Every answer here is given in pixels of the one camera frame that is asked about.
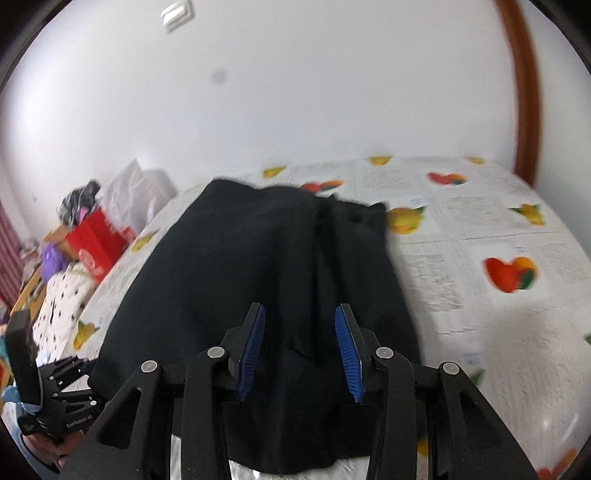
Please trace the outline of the person left hand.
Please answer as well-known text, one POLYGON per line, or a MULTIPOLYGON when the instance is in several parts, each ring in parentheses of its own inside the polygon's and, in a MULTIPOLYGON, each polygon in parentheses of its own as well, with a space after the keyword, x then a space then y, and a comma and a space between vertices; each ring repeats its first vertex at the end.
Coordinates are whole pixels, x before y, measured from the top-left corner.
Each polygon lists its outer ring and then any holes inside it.
POLYGON ((41 463, 53 464, 62 469, 68 462, 70 455, 84 439, 84 433, 82 431, 71 433, 59 444, 55 444, 50 438, 40 433, 21 436, 21 439, 27 449, 41 463))

